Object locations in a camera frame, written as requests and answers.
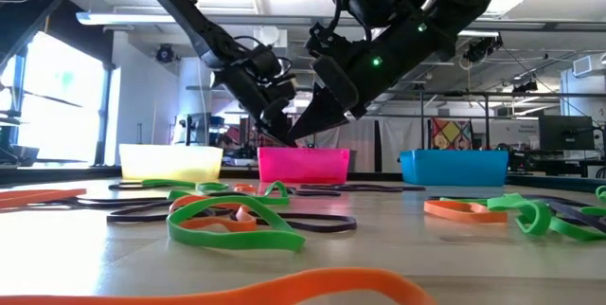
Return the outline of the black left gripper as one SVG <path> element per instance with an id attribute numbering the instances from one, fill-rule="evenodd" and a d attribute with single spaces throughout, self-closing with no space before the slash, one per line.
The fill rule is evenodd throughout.
<path id="1" fill-rule="evenodd" d="M 238 42 L 212 42 L 211 87 L 223 86 L 249 115 L 261 115 L 261 130 L 295 146 L 294 124 L 283 109 L 294 99 L 294 74 L 283 73 L 274 51 L 266 45 L 250 49 Z"/>

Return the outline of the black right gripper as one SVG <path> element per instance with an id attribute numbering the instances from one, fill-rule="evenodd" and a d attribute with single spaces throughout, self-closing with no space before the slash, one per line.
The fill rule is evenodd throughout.
<path id="1" fill-rule="evenodd" d="M 312 101 L 288 132 L 290 140 L 363 117 L 367 106 L 433 54 L 450 55 L 450 32 L 430 21 L 404 21 L 372 41 L 354 41 L 320 28 L 314 35 Z"/>

